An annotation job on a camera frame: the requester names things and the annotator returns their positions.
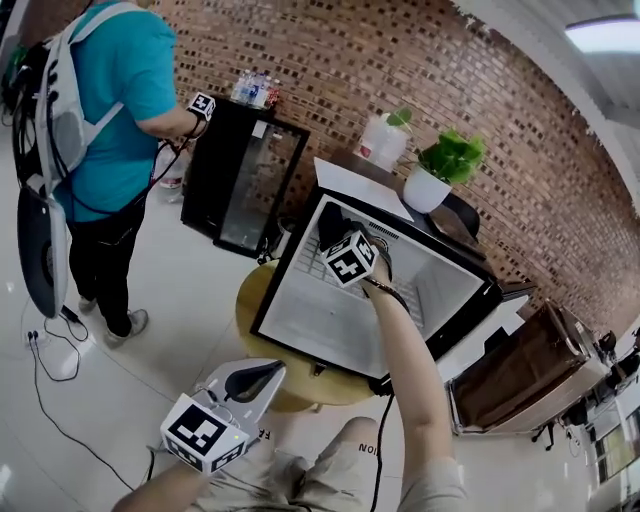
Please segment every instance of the white tile floor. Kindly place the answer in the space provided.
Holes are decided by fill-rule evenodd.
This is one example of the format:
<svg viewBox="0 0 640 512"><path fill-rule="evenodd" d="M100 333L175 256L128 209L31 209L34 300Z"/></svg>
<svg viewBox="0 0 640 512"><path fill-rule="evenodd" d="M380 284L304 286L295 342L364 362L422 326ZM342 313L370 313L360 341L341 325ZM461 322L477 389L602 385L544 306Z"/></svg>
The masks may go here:
<svg viewBox="0 0 640 512"><path fill-rule="evenodd" d="M83 448L62 437L41 413L33 384L33 359L21 330L42 327L28 304L15 235L18 190L8 133L0 132L0 510L19 512L104 512L127 489ZM217 364L243 356L234 321L235 296L255 264L224 252L183 226L180 206L156 190L138 237L130 272L131 306L151 315L147 332L117 351L101 341L96 312L87 319L90 339L79 345L82 366L69 383L50 382L39 372L46 410L70 434L91 445L132 486L148 465L147 444L159 441L159 425L172 401ZM70 280L67 304L78 296ZM56 322L52 328L64 331ZM74 355L61 340L43 348L52 371L68 375ZM283 452L313 459L330 434L355 415L379 418L383 399L351 408L325 408L319 415L281 417ZM402 437L397 408L384 444L380 511L399 499ZM546 453L520 438L456 439L464 480L478 511L582 511L591 472L584 454L573 458L559 438ZM166 466L168 461L161 461Z"/></svg>

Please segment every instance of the ceiling light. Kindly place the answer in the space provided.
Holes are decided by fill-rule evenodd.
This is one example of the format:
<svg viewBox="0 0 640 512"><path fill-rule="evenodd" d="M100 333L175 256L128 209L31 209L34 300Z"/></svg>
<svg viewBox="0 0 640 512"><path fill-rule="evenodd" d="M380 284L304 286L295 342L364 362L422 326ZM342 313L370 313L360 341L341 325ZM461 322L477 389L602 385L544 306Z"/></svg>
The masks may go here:
<svg viewBox="0 0 640 512"><path fill-rule="evenodd" d="M640 20L632 14L574 23L565 32L584 53L640 53Z"/></svg>

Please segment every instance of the power outlet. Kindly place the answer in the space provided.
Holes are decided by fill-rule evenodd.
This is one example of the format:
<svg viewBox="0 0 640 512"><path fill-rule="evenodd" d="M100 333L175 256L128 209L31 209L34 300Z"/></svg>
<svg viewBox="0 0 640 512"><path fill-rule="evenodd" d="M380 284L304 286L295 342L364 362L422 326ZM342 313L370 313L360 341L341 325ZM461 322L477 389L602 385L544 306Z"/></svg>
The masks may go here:
<svg viewBox="0 0 640 512"><path fill-rule="evenodd" d="M27 348L27 350L32 350L32 347L36 348L36 346L38 347L38 350L41 350L49 343L51 343L51 337L44 329L38 329L35 332L38 333L38 337L37 339L31 338L31 343L29 343L29 332L26 332L24 334L24 346Z"/></svg>

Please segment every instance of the black pants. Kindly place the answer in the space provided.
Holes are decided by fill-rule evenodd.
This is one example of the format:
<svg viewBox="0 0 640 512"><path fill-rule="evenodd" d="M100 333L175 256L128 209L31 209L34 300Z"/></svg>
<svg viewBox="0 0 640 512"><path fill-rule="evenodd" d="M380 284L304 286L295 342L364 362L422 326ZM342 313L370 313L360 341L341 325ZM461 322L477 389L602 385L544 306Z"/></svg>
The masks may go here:
<svg viewBox="0 0 640 512"><path fill-rule="evenodd" d="M69 223L69 266L85 299L98 299L109 330L118 336L131 331L127 274L138 230L144 219L144 201L93 222Z"/></svg>

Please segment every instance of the shorts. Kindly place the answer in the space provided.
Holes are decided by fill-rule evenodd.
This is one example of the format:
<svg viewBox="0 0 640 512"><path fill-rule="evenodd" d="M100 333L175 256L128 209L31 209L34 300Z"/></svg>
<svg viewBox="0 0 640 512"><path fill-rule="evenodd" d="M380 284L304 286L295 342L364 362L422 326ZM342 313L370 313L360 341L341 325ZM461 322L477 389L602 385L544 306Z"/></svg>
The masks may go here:
<svg viewBox="0 0 640 512"><path fill-rule="evenodd" d="M373 447L332 441L288 500L273 477L273 443L261 441L218 471L187 512L368 512L377 457Z"/></svg>

